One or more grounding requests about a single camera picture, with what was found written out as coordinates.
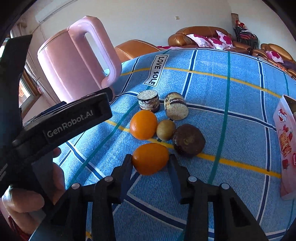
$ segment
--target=silver bolt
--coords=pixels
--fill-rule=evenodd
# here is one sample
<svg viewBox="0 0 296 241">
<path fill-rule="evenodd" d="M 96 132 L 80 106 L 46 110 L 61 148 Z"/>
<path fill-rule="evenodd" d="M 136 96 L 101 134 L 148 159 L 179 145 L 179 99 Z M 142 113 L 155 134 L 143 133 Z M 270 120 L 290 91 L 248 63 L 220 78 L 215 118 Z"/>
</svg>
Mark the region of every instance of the silver bolt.
<svg viewBox="0 0 296 241">
<path fill-rule="evenodd" d="M 106 177 L 104 178 L 104 180 L 105 180 L 106 182 L 111 182 L 111 181 L 113 181 L 113 177 L 111 177 L 111 176 L 106 176 Z"/>
<path fill-rule="evenodd" d="M 188 178 L 188 181 L 190 181 L 190 182 L 196 182 L 197 181 L 197 178 L 196 177 L 194 177 L 194 176 L 190 176 L 189 178 Z"/>
<path fill-rule="evenodd" d="M 79 184 L 79 183 L 74 183 L 74 184 L 72 184 L 71 187 L 72 187 L 73 189 L 77 189 L 77 188 L 80 187 L 80 184 Z"/>
<path fill-rule="evenodd" d="M 223 189 L 225 189 L 225 190 L 227 190 L 227 189 L 230 188 L 230 186 L 229 186 L 227 183 L 222 183 L 222 184 L 221 184 L 221 187 L 222 187 Z"/>
</svg>

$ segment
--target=leather armchair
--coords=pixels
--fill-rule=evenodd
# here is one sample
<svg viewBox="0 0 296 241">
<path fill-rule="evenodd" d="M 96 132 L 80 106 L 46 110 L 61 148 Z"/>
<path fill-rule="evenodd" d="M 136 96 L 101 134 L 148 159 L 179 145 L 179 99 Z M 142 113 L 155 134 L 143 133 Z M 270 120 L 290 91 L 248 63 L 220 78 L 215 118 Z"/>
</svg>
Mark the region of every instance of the leather armchair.
<svg viewBox="0 0 296 241">
<path fill-rule="evenodd" d="M 187 27 L 178 30 L 175 34 L 168 38 L 168 45 L 169 46 L 177 46 L 182 48 L 194 48 L 197 47 L 197 44 L 187 37 L 189 34 L 198 34 L 204 37 L 215 37 L 218 38 L 216 30 L 222 32 L 223 34 L 229 36 L 233 39 L 232 35 L 228 33 L 225 29 L 218 28 L 218 27 L 209 27 L 209 26 L 193 26 Z M 237 52 L 237 53 L 244 53 L 244 54 L 251 54 L 252 48 L 246 44 L 239 43 L 237 41 L 232 41 L 234 48 L 229 49 L 229 51 Z"/>
<path fill-rule="evenodd" d="M 281 63 L 277 63 L 275 61 L 273 61 L 272 59 L 269 59 L 266 51 L 275 51 L 277 52 L 283 59 L 283 61 L 289 61 L 292 62 L 293 64 L 296 65 L 295 60 L 293 59 L 293 57 L 282 47 L 275 45 L 275 44 L 261 44 L 260 46 L 261 49 L 254 49 L 253 50 L 253 56 L 254 57 L 261 57 L 264 60 L 268 61 L 269 63 L 271 63 L 274 66 L 277 66 L 278 68 L 280 68 L 281 70 L 285 71 L 291 78 L 296 80 L 296 71 L 293 69 L 286 69 Z"/>
<path fill-rule="evenodd" d="M 148 42 L 132 39 L 117 45 L 115 51 L 120 61 L 123 63 L 144 54 L 159 52 L 160 49 Z"/>
</svg>

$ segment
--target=blue plaid tablecloth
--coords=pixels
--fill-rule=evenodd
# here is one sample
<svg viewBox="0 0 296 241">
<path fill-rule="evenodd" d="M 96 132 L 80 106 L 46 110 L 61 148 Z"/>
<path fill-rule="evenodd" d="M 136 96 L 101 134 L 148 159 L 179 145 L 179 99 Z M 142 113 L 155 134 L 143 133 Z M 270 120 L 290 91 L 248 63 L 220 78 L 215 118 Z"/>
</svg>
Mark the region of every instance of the blue plaid tablecloth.
<svg viewBox="0 0 296 241">
<path fill-rule="evenodd" d="M 126 154 L 156 142 L 135 139 L 129 133 L 132 116 L 139 111 L 137 93 L 147 88 L 156 55 L 169 54 L 156 87 L 160 100 L 181 93 L 189 115 L 176 121 L 198 127 L 206 145 L 201 154 L 179 163 L 203 182 L 229 183 L 257 219 L 270 240 L 278 241 L 296 216 L 294 201 L 282 201 L 281 159 L 273 113 L 283 94 L 296 98 L 295 81 L 280 69 L 257 58 L 221 50 L 179 49 L 151 53 L 123 63 L 114 85 L 113 117 L 60 146 L 54 159 L 65 173 L 88 185 L 110 175 Z M 158 121 L 167 119 L 163 105 Z M 175 153 L 172 143 L 166 145 Z M 186 225 L 188 205 L 177 203 L 167 169 L 142 176 L 133 170 L 131 187 L 121 205 L 113 205 L 118 241 L 177 240 Z M 209 240 L 213 240 L 213 207 L 209 204 Z M 88 231 L 91 232 L 88 215 Z"/>
</svg>

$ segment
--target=pink handle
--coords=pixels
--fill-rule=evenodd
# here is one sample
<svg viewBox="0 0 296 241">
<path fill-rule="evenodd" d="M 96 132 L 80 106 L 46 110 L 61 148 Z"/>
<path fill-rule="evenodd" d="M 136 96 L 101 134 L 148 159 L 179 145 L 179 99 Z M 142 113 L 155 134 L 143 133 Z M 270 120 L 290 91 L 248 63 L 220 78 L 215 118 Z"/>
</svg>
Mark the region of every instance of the pink handle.
<svg viewBox="0 0 296 241">
<path fill-rule="evenodd" d="M 68 33 L 97 85 L 106 88 L 113 84 L 121 75 L 122 66 L 102 22 L 98 18 L 85 16 L 72 24 Z M 94 61 L 94 53 L 85 37 L 86 33 L 92 35 L 110 69 L 106 77 L 96 58 Z"/>
</svg>

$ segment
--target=white air conditioner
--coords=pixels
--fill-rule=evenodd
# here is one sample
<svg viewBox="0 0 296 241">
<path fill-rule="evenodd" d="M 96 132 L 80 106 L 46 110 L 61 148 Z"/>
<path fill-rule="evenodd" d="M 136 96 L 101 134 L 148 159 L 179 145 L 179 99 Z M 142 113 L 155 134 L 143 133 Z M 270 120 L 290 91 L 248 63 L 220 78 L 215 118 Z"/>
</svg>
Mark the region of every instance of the white air conditioner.
<svg viewBox="0 0 296 241">
<path fill-rule="evenodd" d="M 50 16 L 57 13 L 63 7 L 75 2 L 77 0 L 53 0 L 44 9 L 38 12 L 35 16 L 37 23 L 42 23 L 47 20 Z"/>
</svg>

